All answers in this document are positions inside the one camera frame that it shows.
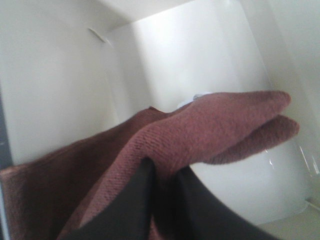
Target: white ceiling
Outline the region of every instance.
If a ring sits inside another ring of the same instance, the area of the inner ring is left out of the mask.
[[[99,0],[106,7],[127,19],[137,21],[192,0]]]

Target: white container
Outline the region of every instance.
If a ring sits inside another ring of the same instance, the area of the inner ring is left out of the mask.
[[[171,112],[203,92],[283,90],[292,97],[285,114],[301,125],[294,140],[192,169],[255,225],[317,239],[320,217],[306,200],[319,206],[319,15],[317,0],[3,0],[0,86],[13,163],[149,106]],[[300,218],[307,224],[292,229]]]

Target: maroon fabric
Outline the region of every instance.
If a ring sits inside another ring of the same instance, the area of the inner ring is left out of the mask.
[[[149,157],[159,183],[149,239],[170,239],[172,176],[197,162],[238,161],[293,137],[299,125],[279,115],[290,100],[280,91],[213,93],[145,126],[120,151],[59,236],[83,226],[108,206],[135,173],[140,160]]]
[[[56,239],[128,140],[142,127],[166,116],[151,107],[108,131],[37,161],[2,170],[0,181],[11,239]]]

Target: white panel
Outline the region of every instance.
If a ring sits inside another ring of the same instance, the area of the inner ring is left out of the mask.
[[[1,1],[1,92],[14,164],[116,123],[103,43],[76,15],[71,21],[72,11],[67,20],[50,9]]]

